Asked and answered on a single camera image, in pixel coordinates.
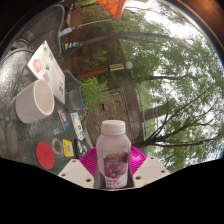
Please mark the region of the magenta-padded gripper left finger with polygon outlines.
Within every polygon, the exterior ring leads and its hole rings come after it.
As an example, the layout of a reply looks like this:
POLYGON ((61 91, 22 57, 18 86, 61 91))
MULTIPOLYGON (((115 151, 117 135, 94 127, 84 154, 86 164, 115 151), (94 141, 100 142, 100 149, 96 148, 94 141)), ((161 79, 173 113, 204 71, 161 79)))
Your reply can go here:
POLYGON ((97 172, 96 148, 92 148, 80 159, 71 159, 58 174, 59 177, 84 188, 94 188, 97 172))

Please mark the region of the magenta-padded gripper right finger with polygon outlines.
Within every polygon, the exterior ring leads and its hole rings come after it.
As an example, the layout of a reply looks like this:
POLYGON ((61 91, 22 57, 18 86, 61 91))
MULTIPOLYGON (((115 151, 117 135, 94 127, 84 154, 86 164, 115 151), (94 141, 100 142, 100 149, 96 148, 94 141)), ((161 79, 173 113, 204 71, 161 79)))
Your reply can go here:
POLYGON ((169 171, 155 156, 147 157, 135 147, 131 147, 129 172, 135 188, 146 186, 169 175, 169 171))

